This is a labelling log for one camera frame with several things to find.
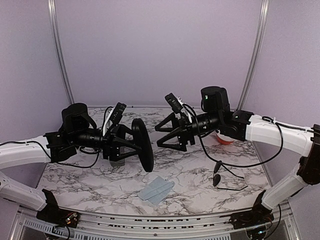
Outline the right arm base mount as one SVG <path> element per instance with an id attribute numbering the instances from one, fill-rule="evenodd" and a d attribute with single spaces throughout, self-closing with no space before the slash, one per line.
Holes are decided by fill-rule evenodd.
<path id="1" fill-rule="evenodd" d="M 275 219 L 272 210 L 262 205 L 262 198 L 265 192 L 266 190 L 257 196 L 250 210 L 230 215 L 229 223 L 233 225 L 235 230 L 272 222 Z"/>

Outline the black glasses case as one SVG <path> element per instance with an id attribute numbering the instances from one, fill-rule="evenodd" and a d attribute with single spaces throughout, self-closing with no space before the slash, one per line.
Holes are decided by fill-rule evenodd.
<path id="1" fill-rule="evenodd" d="M 141 118 L 135 118 L 131 130 L 134 143 L 141 148 L 137 154 L 140 163 L 144 171 L 150 173 L 154 169 L 154 154 L 146 125 Z"/>

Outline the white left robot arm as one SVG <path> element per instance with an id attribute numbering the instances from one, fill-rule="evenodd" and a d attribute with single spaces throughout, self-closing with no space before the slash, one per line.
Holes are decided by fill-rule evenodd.
<path id="1" fill-rule="evenodd" d="M 145 123 L 135 118 L 131 127 L 121 124 L 125 109 L 125 104 L 117 103 L 98 128 L 86 104 L 71 104 L 61 112 L 62 125 L 58 131 L 34 139 L 1 143 L 0 168 L 35 163 L 64 165 L 77 152 L 90 148 L 94 154 L 113 163 L 137 155 L 143 169 L 151 172 L 153 152 Z"/>

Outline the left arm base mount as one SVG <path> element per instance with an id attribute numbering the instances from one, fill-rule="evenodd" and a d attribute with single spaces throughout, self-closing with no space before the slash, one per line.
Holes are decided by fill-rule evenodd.
<path id="1" fill-rule="evenodd" d="M 45 195 L 46 205 L 42 210 L 37 212 L 36 218 L 48 223 L 56 224 L 60 227 L 66 225 L 71 228 L 76 228 L 79 222 L 80 213 L 60 208 L 51 191 L 42 189 L 42 192 Z"/>

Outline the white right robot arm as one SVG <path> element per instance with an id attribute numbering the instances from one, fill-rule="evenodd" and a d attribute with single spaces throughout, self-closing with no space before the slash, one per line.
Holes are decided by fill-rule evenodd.
<path id="1" fill-rule="evenodd" d="M 166 135 L 156 143 L 158 147 L 185 152 L 187 144 L 195 144 L 195 137 L 218 131 L 222 136 L 276 146 L 300 155 L 299 163 L 274 186 L 259 194 L 247 219 L 258 224 L 279 203 L 308 185 L 320 182 L 320 126 L 301 127 L 279 122 L 253 112 L 232 111 L 224 87 L 208 86 L 200 91 L 202 114 L 183 103 L 172 93 L 165 100 L 172 113 L 155 126 Z"/>

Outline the grey marbled glasses case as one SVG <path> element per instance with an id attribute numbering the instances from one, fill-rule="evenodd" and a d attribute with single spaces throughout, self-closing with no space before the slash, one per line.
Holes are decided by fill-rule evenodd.
<path id="1" fill-rule="evenodd" d="M 124 153 L 123 147 L 112 148 L 109 156 L 109 162 L 112 167 L 122 167 L 125 165 L 125 159 L 119 159 Z"/>

